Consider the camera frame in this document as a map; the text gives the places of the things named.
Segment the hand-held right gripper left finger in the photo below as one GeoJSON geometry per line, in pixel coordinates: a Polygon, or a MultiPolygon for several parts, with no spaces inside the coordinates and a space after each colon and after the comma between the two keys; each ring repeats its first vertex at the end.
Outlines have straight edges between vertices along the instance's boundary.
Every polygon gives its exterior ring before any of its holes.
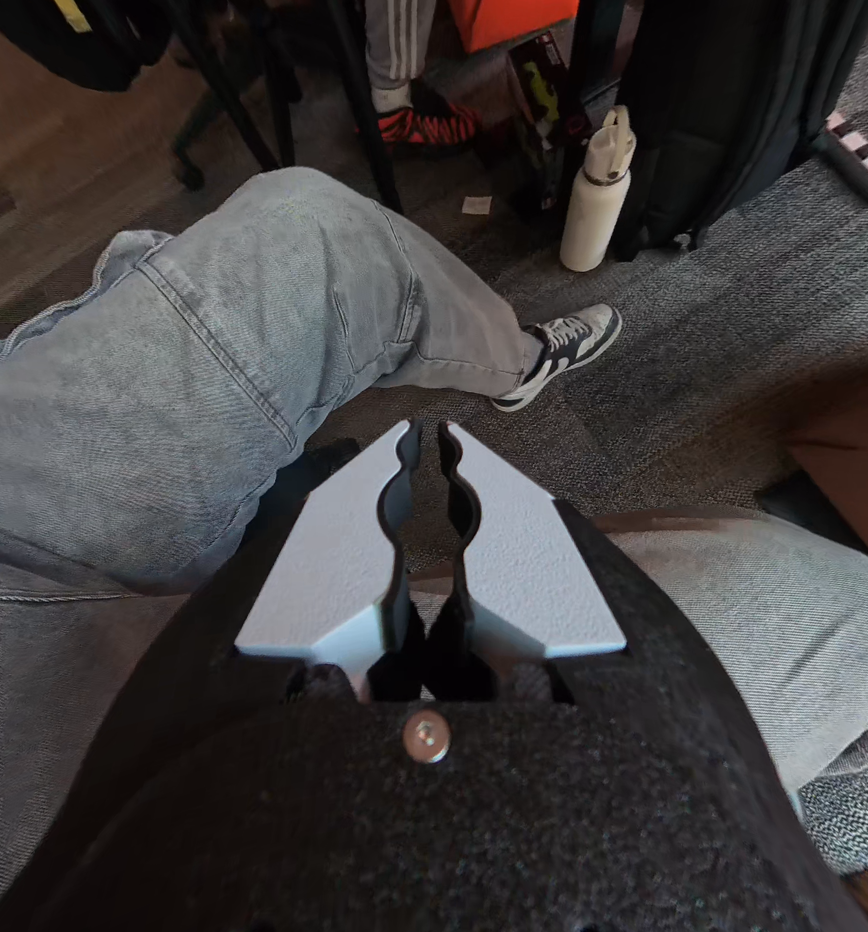
{"type": "Polygon", "coordinates": [[[411,516],[423,425],[403,420],[310,493],[234,646],[334,665],[362,700],[421,697],[425,629],[397,530],[411,516]]]}

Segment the black green printed box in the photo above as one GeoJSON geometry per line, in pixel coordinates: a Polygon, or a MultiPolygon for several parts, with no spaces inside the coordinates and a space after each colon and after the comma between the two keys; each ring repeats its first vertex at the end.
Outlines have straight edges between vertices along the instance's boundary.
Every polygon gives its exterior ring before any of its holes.
{"type": "Polygon", "coordinates": [[[521,152],[521,209],[551,212],[567,194],[592,135],[591,122],[572,94],[568,68],[551,31],[508,52],[508,85],[517,106],[514,129],[521,152]]]}

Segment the black metal table leg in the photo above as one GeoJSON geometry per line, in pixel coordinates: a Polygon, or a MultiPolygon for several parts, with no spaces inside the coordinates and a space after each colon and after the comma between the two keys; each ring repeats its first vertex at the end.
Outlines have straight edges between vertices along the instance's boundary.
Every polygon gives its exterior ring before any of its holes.
{"type": "Polygon", "coordinates": [[[619,84],[614,59],[626,1],[579,1],[571,43],[567,94],[585,145],[614,103],[619,84]]]}
{"type": "Polygon", "coordinates": [[[366,65],[365,20],[356,2],[325,1],[340,75],[350,104],[358,136],[367,157],[381,203],[403,213],[396,187],[392,158],[383,142],[378,116],[371,99],[366,65]]]}

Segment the black white sneaker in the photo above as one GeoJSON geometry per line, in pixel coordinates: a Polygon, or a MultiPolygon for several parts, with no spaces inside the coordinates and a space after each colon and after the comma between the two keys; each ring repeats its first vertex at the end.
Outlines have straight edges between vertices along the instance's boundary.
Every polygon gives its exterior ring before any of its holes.
{"type": "Polygon", "coordinates": [[[623,324],[617,310],[597,304],[572,315],[524,325],[522,332],[539,344],[540,351],[521,385],[493,398],[493,407],[506,413],[525,408],[553,380],[600,358],[618,339],[623,324]]]}

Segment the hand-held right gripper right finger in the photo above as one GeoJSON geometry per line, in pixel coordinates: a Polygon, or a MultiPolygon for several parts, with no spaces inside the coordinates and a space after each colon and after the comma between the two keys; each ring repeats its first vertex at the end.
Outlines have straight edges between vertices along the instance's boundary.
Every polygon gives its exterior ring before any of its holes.
{"type": "Polygon", "coordinates": [[[439,425],[451,592],[426,639],[426,688],[490,701],[516,667],[622,652],[624,631],[557,499],[457,423],[439,425]]]}

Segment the dark cloth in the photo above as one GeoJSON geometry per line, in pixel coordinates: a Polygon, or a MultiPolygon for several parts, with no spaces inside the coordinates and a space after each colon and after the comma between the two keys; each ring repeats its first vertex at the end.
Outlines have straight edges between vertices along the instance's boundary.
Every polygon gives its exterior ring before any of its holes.
{"type": "Polygon", "coordinates": [[[155,2],[0,1],[0,34],[75,86],[124,92],[158,63],[173,29],[155,2]]]}

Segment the person's left leg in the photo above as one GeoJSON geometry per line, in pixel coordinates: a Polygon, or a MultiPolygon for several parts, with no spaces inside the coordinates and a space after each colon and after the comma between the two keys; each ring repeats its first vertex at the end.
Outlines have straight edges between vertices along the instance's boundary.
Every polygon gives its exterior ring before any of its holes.
{"type": "Polygon", "coordinates": [[[0,599],[184,593],[359,393],[500,397],[542,343],[420,227],[308,168],[176,237],[118,234],[91,287],[0,341],[0,599]]]}

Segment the black backpack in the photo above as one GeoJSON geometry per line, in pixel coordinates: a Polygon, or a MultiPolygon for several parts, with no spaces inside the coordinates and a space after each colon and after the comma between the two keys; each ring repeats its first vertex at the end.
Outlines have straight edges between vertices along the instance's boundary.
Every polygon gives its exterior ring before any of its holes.
{"type": "Polygon", "coordinates": [[[707,229],[811,153],[868,35],[868,1],[647,1],[616,101],[636,137],[611,252],[707,229]]]}

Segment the white water bottle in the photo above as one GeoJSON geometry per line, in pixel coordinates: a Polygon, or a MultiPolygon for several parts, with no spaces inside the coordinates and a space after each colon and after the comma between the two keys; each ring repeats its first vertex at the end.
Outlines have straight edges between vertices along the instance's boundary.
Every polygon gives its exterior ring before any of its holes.
{"type": "Polygon", "coordinates": [[[592,135],[573,181],[559,260],[588,272],[603,262],[630,187],[636,137],[628,109],[614,105],[592,135]]]}

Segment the orange box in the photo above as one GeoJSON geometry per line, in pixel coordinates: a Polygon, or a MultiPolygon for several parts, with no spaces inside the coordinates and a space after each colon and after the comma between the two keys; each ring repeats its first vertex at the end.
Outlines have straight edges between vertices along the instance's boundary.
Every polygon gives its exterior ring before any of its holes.
{"type": "Polygon", "coordinates": [[[467,53],[541,32],[574,18],[578,1],[449,1],[467,53]]]}

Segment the pink black checkered board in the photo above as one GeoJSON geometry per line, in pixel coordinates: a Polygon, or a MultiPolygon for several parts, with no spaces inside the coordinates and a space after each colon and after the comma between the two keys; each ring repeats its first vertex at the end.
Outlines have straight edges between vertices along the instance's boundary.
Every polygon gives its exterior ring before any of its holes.
{"type": "Polygon", "coordinates": [[[835,110],[826,118],[815,149],[868,203],[868,135],[853,120],[835,110]]]}

